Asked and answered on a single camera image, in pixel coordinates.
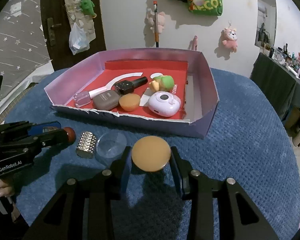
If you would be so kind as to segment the person's left hand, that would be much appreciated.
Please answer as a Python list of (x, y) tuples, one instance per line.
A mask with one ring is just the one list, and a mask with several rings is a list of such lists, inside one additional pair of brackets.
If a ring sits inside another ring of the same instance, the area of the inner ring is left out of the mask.
[(0, 179), (0, 197), (11, 197), (13, 195), (13, 179)]

